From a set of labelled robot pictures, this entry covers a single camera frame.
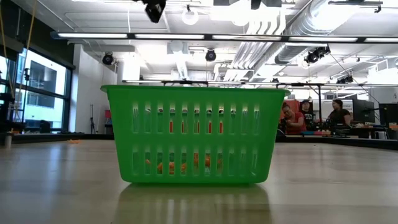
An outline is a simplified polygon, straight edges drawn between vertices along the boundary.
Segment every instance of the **woman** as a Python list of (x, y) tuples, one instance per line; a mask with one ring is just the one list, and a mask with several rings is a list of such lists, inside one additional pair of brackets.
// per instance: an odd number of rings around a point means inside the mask
[(331, 105), (333, 109), (335, 109), (330, 113), (328, 117), (331, 124), (349, 125), (351, 122), (351, 115), (348, 110), (343, 109), (343, 102), (341, 100), (333, 100)]
[(282, 111), (286, 119), (286, 134), (301, 134), (302, 131), (306, 131), (302, 113), (293, 112), (287, 103), (282, 105)]

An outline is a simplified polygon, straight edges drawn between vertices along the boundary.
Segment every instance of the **rope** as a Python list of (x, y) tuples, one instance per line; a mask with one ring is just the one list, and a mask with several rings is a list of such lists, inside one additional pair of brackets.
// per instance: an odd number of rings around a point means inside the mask
[[(26, 43), (26, 56), (25, 56), (24, 64), (22, 66), (22, 68), (24, 68), (24, 70), (25, 70), (25, 65), (26, 65), (26, 60), (27, 60), (27, 53), (28, 53), (29, 47), (30, 47), (30, 38), (32, 37), (32, 29), (33, 29), (33, 23), (35, 21), (36, 8), (37, 8), (37, 0), (35, 0), (35, 3), (33, 5), (32, 20), (30, 22), (30, 29), (29, 29), (29, 37), (28, 37), (27, 43)], [(21, 80), (19, 82), (18, 102), (20, 102), (20, 100), (21, 100), (21, 89), (22, 89), (23, 76), (24, 75), (22, 74)], [(15, 108), (15, 111), (17, 114), (18, 114), (18, 106), (19, 106), (19, 104), (17, 104), (16, 108)]]

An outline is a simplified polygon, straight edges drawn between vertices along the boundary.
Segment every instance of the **hanging light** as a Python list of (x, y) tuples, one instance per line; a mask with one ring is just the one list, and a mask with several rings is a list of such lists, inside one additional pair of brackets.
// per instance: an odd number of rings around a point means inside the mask
[[(187, 14), (191, 12), (193, 13), (193, 15), (190, 16), (190, 18), (187, 17)], [(184, 12), (182, 13), (182, 21), (186, 24), (186, 25), (194, 25), (199, 21), (199, 13), (196, 10), (192, 10), (190, 8), (189, 5), (187, 5), (187, 8), (184, 10)]]

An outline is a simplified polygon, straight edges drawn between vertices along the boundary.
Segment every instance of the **glass window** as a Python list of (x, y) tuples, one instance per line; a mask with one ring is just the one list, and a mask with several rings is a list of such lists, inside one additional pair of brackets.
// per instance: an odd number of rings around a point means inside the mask
[[(19, 89), (16, 90), (16, 101)], [(20, 109), (23, 109), (25, 90), (21, 90)], [(51, 128), (62, 128), (64, 100), (52, 96), (27, 91), (24, 122), (27, 128), (39, 128), (40, 121), (45, 120)]]
[(15, 62), (12, 60), (8, 60), (5, 57), (0, 56), (0, 77), (3, 80), (8, 79), (7, 74), (14, 73)]
[(6, 86), (5, 85), (0, 85), (0, 93), (5, 93), (6, 92)]
[(25, 68), (29, 68), (30, 75), (28, 86), (52, 93), (58, 93), (60, 95), (65, 94), (67, 69), (35, 52), (30, 50), (26, 51), (26, 49), (24, 49), (23, 53), (19, 54), (17, 72), (18, 83), (20, 83), (22, 79), (22, 84), (25, 84), (25, 78), (23, 77), (23, 63), (25, 57), (27, 57)]

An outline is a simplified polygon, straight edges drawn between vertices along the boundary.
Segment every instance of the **computer monitor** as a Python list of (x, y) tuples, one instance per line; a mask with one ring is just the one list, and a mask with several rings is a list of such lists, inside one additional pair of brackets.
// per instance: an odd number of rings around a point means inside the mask
[(366, 100), (353, 100), (354, 121), (374, 123), (374, 103)]

